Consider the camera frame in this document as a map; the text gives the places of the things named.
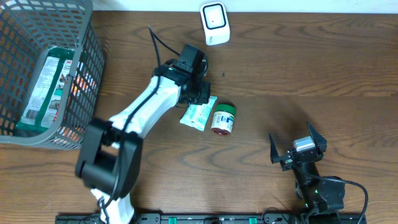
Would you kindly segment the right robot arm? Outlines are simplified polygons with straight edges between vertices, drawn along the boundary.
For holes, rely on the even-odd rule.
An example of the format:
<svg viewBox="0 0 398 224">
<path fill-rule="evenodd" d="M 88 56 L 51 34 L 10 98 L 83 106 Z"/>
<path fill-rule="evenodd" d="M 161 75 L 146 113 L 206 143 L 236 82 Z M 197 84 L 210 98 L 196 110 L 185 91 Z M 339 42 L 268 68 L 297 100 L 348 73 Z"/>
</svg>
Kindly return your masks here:
<svg viewBox="0 0 398 224">
<path fill-rule="evenodd" d="M 293 148 L 283 156 L 270 136 L 271 162 L 279 163 L 283 171 L 294 172 L 297 195 L 309 210 L 316 214 L 336 212 L 344 208 L 345 184 L 339 177 L 320 177 L 315 163 L 323 159 L 327 140 L 310 123 L 307 127 L 310 135 L 295 140 Z"/>
</svg>

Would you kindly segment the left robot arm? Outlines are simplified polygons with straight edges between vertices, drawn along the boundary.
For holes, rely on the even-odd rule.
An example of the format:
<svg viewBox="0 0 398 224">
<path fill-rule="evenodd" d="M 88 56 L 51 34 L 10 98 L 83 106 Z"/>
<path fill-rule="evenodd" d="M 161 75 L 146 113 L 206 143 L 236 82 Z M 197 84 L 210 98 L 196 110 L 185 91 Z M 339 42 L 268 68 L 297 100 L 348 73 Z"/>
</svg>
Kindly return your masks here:
<svg viewBox="0 0 398 224">
<path fill-rule="evenodd" d="M 131 223 L 135 210 L 129 193 L 140 171 L 145 136 L 162 115 L 179 103 L 205 105 L 208 56 L 185 45 L 178 59 L 154 69 L 147 88 L 122 112 L 86 127 L 75 174 L 96 197 L 101 223 Z"/>
</svg>

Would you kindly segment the white toilet wipes pack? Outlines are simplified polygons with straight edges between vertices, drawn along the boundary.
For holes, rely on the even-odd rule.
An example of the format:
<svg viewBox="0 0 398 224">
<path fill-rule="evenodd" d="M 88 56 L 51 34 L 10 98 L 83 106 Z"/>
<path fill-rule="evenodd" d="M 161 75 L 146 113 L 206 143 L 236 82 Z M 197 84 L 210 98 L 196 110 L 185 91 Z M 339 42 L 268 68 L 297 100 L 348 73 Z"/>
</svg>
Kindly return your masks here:
<svg viewBox="0 0 398 224">
<path fill-rule="evenodd" d="M 218 97 L 210 96 L 209 102 L 204 105 L 190 105 L 182 116 L 180 123 L 204 131 L 210 113 Z"/>
</svg>

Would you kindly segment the green lid seasoning jar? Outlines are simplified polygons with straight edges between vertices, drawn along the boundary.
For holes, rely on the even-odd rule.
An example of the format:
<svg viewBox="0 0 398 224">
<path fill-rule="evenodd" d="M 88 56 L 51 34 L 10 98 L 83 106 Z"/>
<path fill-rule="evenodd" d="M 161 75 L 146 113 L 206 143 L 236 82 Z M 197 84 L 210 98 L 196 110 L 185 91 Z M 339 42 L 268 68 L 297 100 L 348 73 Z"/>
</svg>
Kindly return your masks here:
<svg viewBox="0 0 398 224">
<path fill-rule="evenodd" d="M 227 104 L 218 104 L 215 108 L 211 130 L 219 135 L 227 136 L 232 133 L 236 115 L 236 108 Z"/>
</svg>

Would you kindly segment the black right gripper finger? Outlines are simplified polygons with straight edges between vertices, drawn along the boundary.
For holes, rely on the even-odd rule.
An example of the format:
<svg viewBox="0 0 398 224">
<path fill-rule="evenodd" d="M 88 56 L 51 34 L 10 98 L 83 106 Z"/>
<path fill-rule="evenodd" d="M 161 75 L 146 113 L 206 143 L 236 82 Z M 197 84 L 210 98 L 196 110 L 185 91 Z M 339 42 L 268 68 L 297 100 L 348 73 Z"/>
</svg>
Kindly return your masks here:
<svg viewBox="0 0 398 224">
<path fill-rule="evenodd" d="M 307 127 L 308 127 L 309 133 L 315 143 L 316 148 L 320 152 L 324 153 L 327 148 L 327 140 L 315 130 L 315 128 L 310 124 L 309 121 L 307 122 Z"/>
<path fill-rule="evenodd" d="M 275 142 L 274 142 L 274 139 L 273 139 L 271 133 L 269 133 L 269 140 L 270 140 L 270 159 L 271 159 L 271 162 L 273 164 L 275 164 L 275 163 L 279 162 L 279 153 L 277 151 L 277 148 L 276 148 L 276 145 L 275 145 Z"/>
</svg>

